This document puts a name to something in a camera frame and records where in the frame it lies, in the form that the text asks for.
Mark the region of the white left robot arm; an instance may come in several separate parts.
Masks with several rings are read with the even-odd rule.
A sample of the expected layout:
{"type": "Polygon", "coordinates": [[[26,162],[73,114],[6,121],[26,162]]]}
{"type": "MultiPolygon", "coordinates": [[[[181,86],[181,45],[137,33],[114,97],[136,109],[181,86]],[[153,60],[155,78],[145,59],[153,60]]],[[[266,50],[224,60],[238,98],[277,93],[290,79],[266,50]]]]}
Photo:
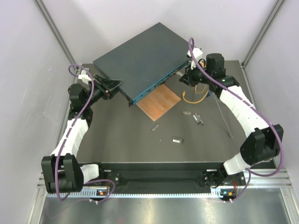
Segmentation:
{"type": "Polygon", "coordinates": [[[85,184],[92,181],[96,185],[105,182],[106,174],[97,164],[80,166],[76,157],[84,135],[93,119],[91,106],[99,99],[111,99],[123,83],[119,79],[108,79],[95,75],[79,75],[89,87],[77,83],[68,88],[70,111],[66,130],[50,156],[42,159],[42,171],[47,192],[80,192],[85,184]]]}

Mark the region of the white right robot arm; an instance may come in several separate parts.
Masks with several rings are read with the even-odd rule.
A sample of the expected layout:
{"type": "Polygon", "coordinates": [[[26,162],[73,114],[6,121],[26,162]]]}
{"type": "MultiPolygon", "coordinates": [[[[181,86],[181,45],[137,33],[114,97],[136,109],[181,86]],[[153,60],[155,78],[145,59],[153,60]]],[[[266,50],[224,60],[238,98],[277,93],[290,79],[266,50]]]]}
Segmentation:
{"type": "Polygon", "coordinates": [[[240,173],[258,163],[280,156],[284,157],[283,128],[273,125],[256,110],[247,99],[233,76],[226,75],[222,54],[208,54],[202,59],[200,49],[188,51],[189,62],[180,82],[188,86],[207,84],[209,90],[233,113],[244,130],[246,140],[240,152],[217,169],[218,179],[228,185],[240,173]]]}

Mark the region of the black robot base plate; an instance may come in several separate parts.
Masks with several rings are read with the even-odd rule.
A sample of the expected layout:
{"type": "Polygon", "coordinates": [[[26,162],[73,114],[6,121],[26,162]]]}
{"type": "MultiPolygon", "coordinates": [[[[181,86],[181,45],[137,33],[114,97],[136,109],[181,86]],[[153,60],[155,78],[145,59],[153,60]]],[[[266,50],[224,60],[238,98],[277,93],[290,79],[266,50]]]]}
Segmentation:
{"type": "Polygon", "coordinates": [[[241,189],[244,172],[217,172],[219,162],[103,162],[96,186],[116,186],[115,194],[209,193],[211,187],[241,189]]]}

